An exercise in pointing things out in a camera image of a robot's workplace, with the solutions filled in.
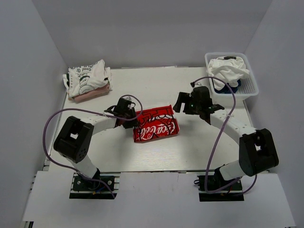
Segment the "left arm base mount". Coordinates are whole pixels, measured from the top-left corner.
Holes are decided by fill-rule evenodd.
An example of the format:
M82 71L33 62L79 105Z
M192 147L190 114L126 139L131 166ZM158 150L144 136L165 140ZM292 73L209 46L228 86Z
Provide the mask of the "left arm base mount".
M77 200L114 200L119 190L120 173L101 172L99 179L110 189L100 182L85 180L74 173L70 188L70 199Z

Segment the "white t-shirt with tag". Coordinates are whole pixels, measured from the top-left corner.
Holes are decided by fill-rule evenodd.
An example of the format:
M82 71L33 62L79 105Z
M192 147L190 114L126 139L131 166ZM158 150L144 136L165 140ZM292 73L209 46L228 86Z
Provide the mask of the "white t-shirt with tag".
M229 85L235 93L241 85L241 79L248 79L250 71L241 57L225 56L211 59L207 64L207 73Z

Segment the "white logo t-shirt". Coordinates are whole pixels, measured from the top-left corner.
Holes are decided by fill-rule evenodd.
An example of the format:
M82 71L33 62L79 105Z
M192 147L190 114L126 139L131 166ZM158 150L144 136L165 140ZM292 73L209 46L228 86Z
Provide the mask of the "white logo t-shirt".
M144 109L138 122L139 126L133 129L135 143L176 136L180 131L171 105Z

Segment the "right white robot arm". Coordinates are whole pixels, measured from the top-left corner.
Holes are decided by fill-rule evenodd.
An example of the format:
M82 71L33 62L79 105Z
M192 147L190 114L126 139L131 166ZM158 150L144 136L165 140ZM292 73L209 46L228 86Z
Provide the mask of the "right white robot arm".
M206 169L204 191L214 194L235 184L244 176L256 176L279 164L271 132L258 130L233 117L223 106L214 104L205 86L193 88L191 93L179 92L173 106L177 113L198 115L200 119L225 133L239 146L238 159L215 169L211 180Z

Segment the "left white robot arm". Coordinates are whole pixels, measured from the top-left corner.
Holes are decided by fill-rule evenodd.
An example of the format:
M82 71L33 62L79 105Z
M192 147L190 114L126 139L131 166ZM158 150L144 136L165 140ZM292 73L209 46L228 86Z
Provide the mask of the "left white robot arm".
M125 129L139 125L136 119L135 103L130 96L119 98L118 103L109 107L101 115L79 119L70 116L66 119L53 148L65 157L72 167L84 177L84 184L91 190L100 185L100 171L88 156L89 146L97 133L122 126Z

